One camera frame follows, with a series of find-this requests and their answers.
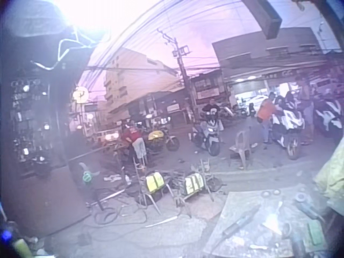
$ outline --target gray building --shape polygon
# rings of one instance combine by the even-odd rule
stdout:
[[[292,82],[325,62],[309,27],[282,28],[276,39],[254,32],[213,43],[223,79],[235,94],[271,89]]]

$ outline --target white car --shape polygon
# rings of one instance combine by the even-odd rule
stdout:
[[[260,105],[262,104],[262,102],[267,99],[268,96],[265,96],[265,95],[258,95],[258,96],[255,96],[253,97],[252,99],[250,99],[249,101],[246,101],[246,108],[247,108],[247,111],[248,111],[248,106],[250,103],[253,103],[253,106],[254,106],[254,110],[256,112],[258,112],[259,108],[260,108]]]

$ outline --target workbench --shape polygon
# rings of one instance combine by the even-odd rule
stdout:
[[[280,195],[271,194],[270,197],[262,197],[262,191],[230,192],[218,223],[203,251],[207,254],[231,258],[293,257],[290,240],[282,239],[279,235],[262,225],[269,214],[276,213],[278,202],[281,201],[282,198],[284,199],[284,203],[278,216],[280,228],[282,228],[284,222],[289,222],[293,230],[297,229],[304,237],[306,251],[315,251],[311,244],[307,228],[307,223],[311,219],[293,205],[296,193],[301,190],[307,194],[306,188],[302,185],[298,185],[279,190],[281,191]],[[231,224],[235,223],[243,212],[252,209],[252,207],[257,204],[261,204],[261,208],[254,216],[253,220],[213,250],[214,246],[222,239],[222,232]],[[268,246],[268,250],[250,249],[250,245]]]

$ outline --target street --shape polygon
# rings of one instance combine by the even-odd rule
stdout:
[[[252,164],[246,171],[240,169],[240,160],[231,159],[228,148],[234,144],[238,131],[250,129],[251,144],[258,143],[252,154]],[[192,218],[184,209],[179,212],[170,194],[157,202],[162,215],[153,206],[138,210],[135,201],[125,195],[109,200],[106,204],[120,211],[113,223],[106,226],[95,224],[93,216],[54,236],[59,253],[71,257],[203,257],[202,249],[216,226],[228,193],[262,191],[267,189],[307,188],[313,190],[312,177],[330,157],[334,146],[330,139],[317,135],[312,146],[305,146],[297,161],[286,158],[284,150],[276,144],[264,150],[260,143],[259,124],[247,119],[223,131],[224,144],[217,157],[197,149],[188,139],[189,128],[180,128],[172,133],[179,137],[181,147],[177,152],[166,149],[155,157],[156,170],[188,170],[200,159],[210,159],[211,171],[224,183],[220,191],[213,194],[212,202],[207,194],[188,200]],[[145,226],[177,216],[177,219],[159,226]],[[80,243],[81,235],[90,234],[91,243]]]

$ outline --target utility pole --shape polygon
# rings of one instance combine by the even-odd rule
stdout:
[[[181,73],[182,73],[184,86],[187,89],[187,92],[188,92],[189,97],[191,99],[191,104],[194,105],[194,103],[192,101],[192,91],[191,91],[191,85],[190,85],[189,77],[187,75],[187,71],[186,71],[184,63],[183,63],[183,56],[186,56],[190,53],[189,47],[188,46],[179,47],[178,41],[176,38],[171,38],[169,35],[167,35],[166,33],[163,33],[159,29],[157,29],[157,31],[162,34],[162,37],[164,39],[166,39],[169,43],[174,45],[175,50],[172,51],[172,54],[173,54],[173,57],[177,58],[179,69],[181,70]]]

